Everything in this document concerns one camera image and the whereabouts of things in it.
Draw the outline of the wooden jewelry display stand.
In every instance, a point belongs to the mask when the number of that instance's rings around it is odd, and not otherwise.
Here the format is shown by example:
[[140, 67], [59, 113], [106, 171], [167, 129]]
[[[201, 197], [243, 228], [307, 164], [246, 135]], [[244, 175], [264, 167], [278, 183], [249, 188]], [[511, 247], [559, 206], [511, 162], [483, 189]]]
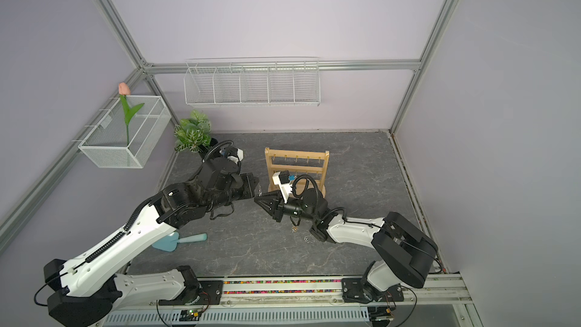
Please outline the wooden jewelry display stand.
[[269, 175], [270, 192], [278, 189], [272, 177], [275, 173], [289, 171], [290, 175], [298, 177], [308, 174], [316, 180], [319, 190], [326, 196], [325, 180], [328, 173], [330, 152], [289, 151], [265, 148], [265, 159]]

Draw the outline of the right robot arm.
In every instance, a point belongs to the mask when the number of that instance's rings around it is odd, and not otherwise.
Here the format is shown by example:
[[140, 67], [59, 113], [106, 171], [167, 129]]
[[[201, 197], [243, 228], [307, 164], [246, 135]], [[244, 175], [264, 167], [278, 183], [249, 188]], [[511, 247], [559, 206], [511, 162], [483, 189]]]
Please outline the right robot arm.
[[277, 222], [289, 216], [294, 226], [311, 222], [310, 233], [320, 242], [354, 244], [371, 248], [380, 256], [361, 279], [344, 279], [343, 300], [368, 304], [381, 301], [392, 289], [422, 289], [438, 263], [438, 247], [402, 214], [363, 219], [350, 217], [342, 207], [331, 208], [313, 177], [292, 177], [277, 172], [273, 182], [278, 189], [254, 198]]

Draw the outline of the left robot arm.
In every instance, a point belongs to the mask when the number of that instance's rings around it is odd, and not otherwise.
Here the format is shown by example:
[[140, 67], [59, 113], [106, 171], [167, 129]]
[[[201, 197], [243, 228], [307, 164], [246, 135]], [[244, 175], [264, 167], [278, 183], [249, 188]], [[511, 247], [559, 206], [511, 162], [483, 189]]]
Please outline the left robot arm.
[[90, 326], [118, 308], [153, 301], [155, 304], [209, 305], [207, 295], [190, 266], [140, 276], [120, 274], [155, 242], [188, 223], [234, 201], [253, 198], [259, 182], [242, 173], [244, 153], [232, 140], [217, 143], [191, 178], [174, 183], [143, 201], [128, 221], [95, 247], [69, 260], [54, 259], [44, 266], [47, 301], [36, 302], [64, 326]]

